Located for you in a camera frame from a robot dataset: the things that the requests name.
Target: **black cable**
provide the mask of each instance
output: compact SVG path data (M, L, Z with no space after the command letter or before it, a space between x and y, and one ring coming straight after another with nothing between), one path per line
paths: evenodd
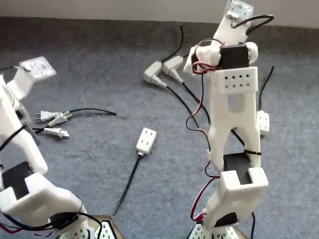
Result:
M266 25L267 23L271 22L272 20L274 20L274 16L272 15L265 15L265 16L268 16L269 18L255 26L251 26L249 27L247 30L246 30L246 35L250 35L254 30L258 29L259 27L263 26L263 25Z
M122 204L122 202L123 202L123 200L124 200L124 198L125 198L125 195L126 195L126 193L128 192L128 190L129 190L129 187L130 187L131 182L132 182L132 180L133 180L133 177L134 177L134 174L135 174L135 172L136 172L136 169L137 169L137 167L138 167L138 165L139 165L139 162L140 162L140 160L141 160L142 158L143 158L143 156L139 154L139 155L138 155L138 158L137 158L137 160L136 160L136 163L135 163L135 165L134 165L134 168L133 168L133 170L132 170L132 172L131 172L129 181L128 181L128 183L127 183L127 185L126 185L126 187L125 187L125 189L124 189L124 191L123 191L123 194L121 195L121 198L119 199L119 201L118 201L116 207L115 207L114 210L113 210L112 216L115 216L116 212L117 212L118 209L120 208L120 205Z
M80 212L79 215L86 216L86 217L92 219L93 221L95 221L96 223L98 223L100 225L99 233L98 233L98 236L97 236L97 239L100 239L100 236L101 236L101 233L102 233L102 227L103 227L102 223L98 219L96 219L94 216L92 216L90 214L81 213Z
M185 108L187 109L187 111L189 112L189 114L191 115L192 114L192 111L190 110L190 108L188 107L188 105L186 104L186 102L169 86L166 86L166 88L171 91L178 99L179 101L185 106ZM196 124L196 126L199 128L199 124L197 122L197 120L195 119L194 116L190 116L194 119L194 122Z
M233 25L232 23L230 24L232 28L238 28L246 23L248 23L249 21L254 21L254 20L258 20L258 19L266 19L265 21L255 25L255 26L251 26L246 30L246 35L248 36L249 34L251 34L254 30L258 29L259 27L266 25L267 23L271 22L272 20L274 20L274 16L273 15L268 15L268 14L264 14L264 15L257 15L257 16L253 16L251 18L248 18L246 20L241 21L240 23Z
M252 17L250 17L248 19L245 19L245 20L241 21L240 23L238 23L236 25L233 25L231 23L231 27L235 29L235 28L238 28L238 27L240 27L240 26L242 26L242 25L244 25L244 24L246 24L246 23L248 23L250 21L254 21L254 20L258 20L258 19L267 19L267 21L270 22L270 21L272 21L274 19L274 16L273 15L269 15L269 14L252 16Z
M271 78L271 75L273 74L273 71L274 71L274 67L275 66L272 66L269 74L268 74L268 77L266 78L265 82L263 83L261 89L260 89L260 92L259 92L259 110L263 110L263 103L262 103L262 96L263 96L263 92L264 92L264 88L266 86L266 84L268 83L268 81L270 80Z
M203 75L201 75L201 92L202 92L202 97L204 98L204 76ZM204 135L205 135L205 137L206 137L206 140L207 140L207 144L208 144L208 150L210 151L210 143L209 143L209 139L208 139L208 135L207 135L207 133L203 130L203 129L201 129L201 128L190 128L189 126L188 126L188 121L189 121L189 119L192 117L192 114L190 115L190 117L188 117L187 118L187 120L186 120L186 128L188 129L188 130L190 130L190 131L199 131L199 132L202 132Z
M48 128L49 125L47 124L46 126L42 127L42 128L32 128L32 130L35 130L34 133L38 134L44 131L45 128Z
M98 109L98 108L80 108L80 109L74 109L74 110L71 110L69 111L70 113L74 113L74 112L79 112L79 111L101 111L101 112L104 112L104 113L107 113L107 114L110 114L112 116L116 116L117 113L115 112L112 112L112 111L107 111L107 110L103 110L103 109ZM44 131L45 128L48 128L49 125L46 125L42 128L32 128L34 130L34 133L35 134L38 134L38 133L41 133Z
M207 173L207 168L208 168L209 165L210 165L210 160L208 161L208 163L207 163L207 165L206 165L206 167L205 167L205 174L206 174L206 176L208 176L208 177L210 177L210 178L219 178L219 176L213 176L213 175L209 175L209 174Z
M196 102L199 103L199 98L190 90L190 88L185 84L185 82L182 82L182 85L188 91L188 93L194 98L194 100L196 100ZM208 113L208 111L207 111L207 109L206 109L206 107L204 105L202 106L202 108L204 109L205 114L207 116L208 123L210 124L209 113Z
M255 223L256 223L256 218L254 212L251 214L253 216L253 225L251 226L251 234L250 234L250 239L254 239L254 231L255 231Z
M235 130L231 130L231 132L233 133L233 135L239 140L239 142L245 146L245 142L243 141L243 139L238 135L238 133Z
M0 68L0 71L5 71L8 69L14 69L14 66L7 66L7 67Z
M0 152L4 149L4 147L6 147L10 141L18 134L20 133L22 130L24 130L26 128L26 124L22 125L21 128L19 128L16 132L14 132L12 135L9 136L9 138L7 138L3 144L0 146Z
M14 219L13 217L11 217L10 215L7 214L3 214L10 222L12 222L13 224L15 224L16 226L20 227L21 229L25 230L25 231L45 231L45 230L50 230L53 229L52 223L47 223L45 225L42 226L38 226L38 227L31 227L28 225L25 225L23 223L18 222L16 219Z
M101 112L105 112L108 113L110 115L116 116L117 114L115 112L111 112L111 111L106 111L106 110L102 110L102 109L97 109L97 108L81 108L81 109L75 109L75 110L71 110L69 111L70 113L74 113L74 112L79 112L79 111L101 111Z
M183 31L183 27L182 26L179 26L180 28L180 44L179 44L179 47L172 53L170 54L168 57L164 58L161 60L161 62L165 62L167 61L169 58L173 57L175 54L177 54L179 52L179 50L181 49L181 47L183 46L183 43L184 43L184 31Z
M83 202L81 200L81 198L79 196L76 195L76 197L81 201L81 208L78 210L78 212L76 212L75 216L76 215L83 215L84 213L81 212L82 208L83 208ZM42 226L37 226L37 227L32 227L32 226L28 226L28 225L25 225L21 222L18 222L16 219L14 219L13 217L11 217L10 215L8 214L3 214L10 222L12 222L14 225L18 226L19 228L25 230L25 231L46 231L46 230L51 230L51 229L54 229L53 226L52 226L52 223L47 223L47 224L44 224Z

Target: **white plug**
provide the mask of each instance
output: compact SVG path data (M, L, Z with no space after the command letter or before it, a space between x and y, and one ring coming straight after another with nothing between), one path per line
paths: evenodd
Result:
M70 136L68 131L65 131L61 128L44 128L43 132L46 134L59 136L60 138Z
M143 80L146 81L147 83L166 88L167 84L165 84L158 77L158 74L160 73L160 71L161 71L161 62L156 61L144 71Z
M256 124L257 124L257 128L260 131L260 134L267 135L269 133L269 128L270 128L269 114L264 111L258 111Z
M179 76L176 69L183 64L184 59L181 56L175 56L163 64L163 72L177 80L179 83L183 83L183 79Z
M34 121L45 122L56 117L58 114L59 112L41 111L40 113L34 114L36 116L36 118L34 118Z
M66 111L64 113L59 113L55 118L54 120L52 120L48 125L50 127L56 125L56 124L59 124L59 123L63 123L63 122L66 122L68 121L68 118L70 118L72 116L72 114L70 114L69 111Z
M157 133L149 128L143 128L138 143L136 144L136 150L139 155L143 156L148 154L154 144Z

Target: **red wire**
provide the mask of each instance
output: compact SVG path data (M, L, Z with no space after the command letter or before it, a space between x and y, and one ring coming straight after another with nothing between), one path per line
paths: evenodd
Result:
M201 195L203 194L203 192L205 191L205 189L208 187L208 185L214 181L216 178L212 178L210 179L206 184L205 186L200 190L200 192L198 193L194 203L193 203L193 206L191 207L191 210L190 210L190 218L195 221L195 222L203 222L204 220L204 215L206 215L206 213L200 213L198 214L196 217L194 217L194 211L195 211L195 208L197 206L197 203L201 197Z
M9 233L9 234L16 234L16 233L19 233L20 231L23 231L23 229L21 229L21 228L12 231L12 230L6 228L6 227L5 227L4 225L2 225L2 224L0 224L0 228L1 228L2 230L4 230L6 233Z
M33 232L33 234L34 234L36 237L38 237L38 238L48 238L49 236L51 236L51 235L53 234L53 232L51 232L51 233L49 233L48 235L45 235L45 236L39 235L39 234L37 234L36 232Z

